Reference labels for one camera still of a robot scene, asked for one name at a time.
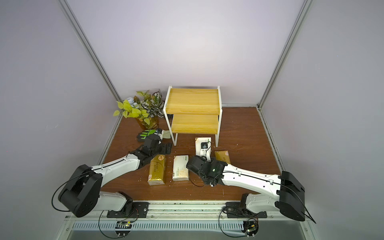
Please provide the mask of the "gold tissue pack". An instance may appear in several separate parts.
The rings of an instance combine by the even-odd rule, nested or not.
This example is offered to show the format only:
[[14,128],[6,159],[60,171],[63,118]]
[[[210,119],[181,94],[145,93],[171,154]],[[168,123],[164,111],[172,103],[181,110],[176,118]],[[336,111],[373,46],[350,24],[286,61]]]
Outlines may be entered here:
[[157,155],[151,160],[148,177],[148,184],[150,186],[165,184],[166,163],[165,155]]
[[231,164],[230,156],[229,156],[229,151],[215,151],[215,158],[218,161],[225,162],[227,164]]

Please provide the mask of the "white tissue pack green edge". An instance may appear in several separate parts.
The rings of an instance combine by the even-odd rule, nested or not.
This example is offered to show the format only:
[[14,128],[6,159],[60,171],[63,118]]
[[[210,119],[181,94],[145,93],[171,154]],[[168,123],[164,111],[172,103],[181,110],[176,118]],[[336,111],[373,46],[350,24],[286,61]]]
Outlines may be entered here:
[[173,181],[188,181],[189,170],[187,169],[187,163],[189,161],[188,155],[175,156],[173,163]]

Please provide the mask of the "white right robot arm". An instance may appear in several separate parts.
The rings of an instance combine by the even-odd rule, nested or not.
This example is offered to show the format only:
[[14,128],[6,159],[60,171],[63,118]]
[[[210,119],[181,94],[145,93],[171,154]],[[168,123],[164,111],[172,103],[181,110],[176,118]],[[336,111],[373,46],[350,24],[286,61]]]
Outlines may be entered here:
[[270,175],[243,170],[226,162],[194,156],[186,165],[204,184],[234,186],[262,194],[265,206],[278,209],[292,220],[303,222],[306,218],[305,187],[287,171]]

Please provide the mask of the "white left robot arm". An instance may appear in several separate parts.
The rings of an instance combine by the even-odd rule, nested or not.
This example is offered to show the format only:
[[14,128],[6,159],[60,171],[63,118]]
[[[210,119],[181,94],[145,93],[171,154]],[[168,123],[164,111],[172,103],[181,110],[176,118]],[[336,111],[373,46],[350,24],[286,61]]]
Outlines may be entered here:
[[169,155],[172,143],[164,143],[163,136],[149,135],[144,144],[125,156],[106,164],[76,168],[63,184],[59,202],[77,218],[92,211],[108,211],[113,217],[128,217],[134,211],[133,199],[123,192],[108,193],[101,188],[110,181],[148,165],[158,155]]

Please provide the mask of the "green and black work glove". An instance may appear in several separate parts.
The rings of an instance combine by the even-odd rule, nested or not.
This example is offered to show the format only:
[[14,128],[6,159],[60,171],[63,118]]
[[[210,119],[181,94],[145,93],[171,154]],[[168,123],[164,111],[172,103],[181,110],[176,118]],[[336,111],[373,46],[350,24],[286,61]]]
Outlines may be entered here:
[[140,143],[143,143],[145,139],[150,135],[160,136],[162,140],[171,138],[171,133],[168,130],[152,129],[152,130],[144,130],[143,132],[139,133],[137,135],[137,141]]

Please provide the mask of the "amber translucent plastic vase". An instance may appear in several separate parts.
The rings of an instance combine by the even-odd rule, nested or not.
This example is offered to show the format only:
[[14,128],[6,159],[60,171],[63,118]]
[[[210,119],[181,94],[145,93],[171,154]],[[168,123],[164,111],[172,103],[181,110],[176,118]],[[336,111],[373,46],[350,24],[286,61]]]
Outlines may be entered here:
[[153,117],[153,118],[136,118],[137,123],[142,128],[142,130],[152,130],[157,129],[159,126],[159,118]]

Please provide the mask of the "artificial green leafy plant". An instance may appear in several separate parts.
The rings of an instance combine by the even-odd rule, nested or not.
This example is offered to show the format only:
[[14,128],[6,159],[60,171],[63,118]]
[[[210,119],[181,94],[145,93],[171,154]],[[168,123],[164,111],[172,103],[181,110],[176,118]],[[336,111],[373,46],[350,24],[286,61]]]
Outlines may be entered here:
[[165,101],[160,90],[154,92],[137,91],[133,98],[127,98],[124,101],[117,101],[118,109],[114,111],[113,116],[122,115],[124,118],[163,118]]

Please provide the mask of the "right small circuit board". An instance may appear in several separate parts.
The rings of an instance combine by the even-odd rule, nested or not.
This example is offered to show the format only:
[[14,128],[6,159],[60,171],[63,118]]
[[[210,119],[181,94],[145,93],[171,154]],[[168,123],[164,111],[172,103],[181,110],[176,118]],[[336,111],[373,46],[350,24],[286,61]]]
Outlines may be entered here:
[[256,234],[259,232],[259,221],[257,219],[248,219],[243,222],[243,232],[245,233],[247,238],[254,238]]

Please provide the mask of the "small circuit board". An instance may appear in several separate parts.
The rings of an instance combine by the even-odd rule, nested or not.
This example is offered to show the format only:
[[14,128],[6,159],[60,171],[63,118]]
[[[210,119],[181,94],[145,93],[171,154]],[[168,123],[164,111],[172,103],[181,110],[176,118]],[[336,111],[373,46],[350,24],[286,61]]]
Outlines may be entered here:
[[254,238],[256,234],[259,232],[259,221],[257,219],[248,219],[243,222],[243,232],[245,233],[247,238]]
[[115,226],[115,233],[117,238],[126,237],[132,230],[133,223],[129,221],[118,221]]

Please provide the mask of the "left small circuit board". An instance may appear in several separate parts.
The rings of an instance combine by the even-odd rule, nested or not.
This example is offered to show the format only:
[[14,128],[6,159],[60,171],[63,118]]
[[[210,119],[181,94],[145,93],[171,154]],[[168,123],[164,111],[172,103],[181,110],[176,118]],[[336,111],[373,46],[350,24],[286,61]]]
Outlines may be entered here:
[[129,221],[118,221],[115,226],[115,233],[117,238],[126,237],[132,230],[133,223]]

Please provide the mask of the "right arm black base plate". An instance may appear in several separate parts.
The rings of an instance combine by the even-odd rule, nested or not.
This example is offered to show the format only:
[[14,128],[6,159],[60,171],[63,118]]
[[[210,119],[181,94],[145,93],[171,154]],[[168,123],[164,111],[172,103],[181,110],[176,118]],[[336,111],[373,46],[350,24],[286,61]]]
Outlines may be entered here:
[[226,202],[223,212],[228,218],[266,219],[268,217],[267,212],[253,213],[245,207],[241,207],[240,202]]

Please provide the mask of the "aluminium front rail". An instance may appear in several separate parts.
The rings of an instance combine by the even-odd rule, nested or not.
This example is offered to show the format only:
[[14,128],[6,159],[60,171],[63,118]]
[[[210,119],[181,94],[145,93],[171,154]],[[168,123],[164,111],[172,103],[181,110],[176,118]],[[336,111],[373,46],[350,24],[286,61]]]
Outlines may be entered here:
[[[259,232],[247,238],[243,222],[247,218],[228,218],[223,201],[149,201],[146,218],[107,218],[96,211],[83,218],[66,216],[57,240],[318,240],[314,223],[290,220],[278,211],[265,211]],[[133,223],[131,232],[117,238],[118,221]]]

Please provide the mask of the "white frame wooden two-tier shelf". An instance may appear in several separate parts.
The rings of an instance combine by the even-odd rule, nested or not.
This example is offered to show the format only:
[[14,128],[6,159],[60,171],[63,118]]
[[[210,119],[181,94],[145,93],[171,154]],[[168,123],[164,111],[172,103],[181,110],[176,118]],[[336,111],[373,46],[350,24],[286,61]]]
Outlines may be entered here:
[[221,87],[215,89],[169,86],[163,112],[173,145],[179,134],[215,135],[219,145],[223,106]]

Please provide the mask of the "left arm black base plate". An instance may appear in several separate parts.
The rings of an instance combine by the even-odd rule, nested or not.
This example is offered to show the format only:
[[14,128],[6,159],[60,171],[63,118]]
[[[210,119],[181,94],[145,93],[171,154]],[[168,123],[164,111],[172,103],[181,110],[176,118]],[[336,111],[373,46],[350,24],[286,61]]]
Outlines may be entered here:
[[127,202],[120,211],[108,211],[107,218],[146,218],[149,202]]

